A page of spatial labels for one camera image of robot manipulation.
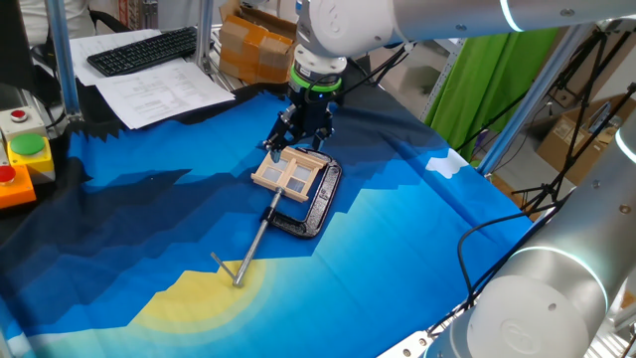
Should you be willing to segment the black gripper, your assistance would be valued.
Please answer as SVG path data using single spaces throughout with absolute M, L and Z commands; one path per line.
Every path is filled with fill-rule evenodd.
M 333 113 L 330 105 L 334 102 L 333 96 L 339 91 L 317 91 L 312 89 L 306 100 L 304 87 L 288 86 L 287 96 L 294 108 L 281 111 L 267 138 L 263 142 L 273 161 L 279 161 L 282 150 L 289 144 L 287 137 L 293 140 L 301 140 L 313 137 L 312 148 L 320 151 L 324 142 L 333 134 Z

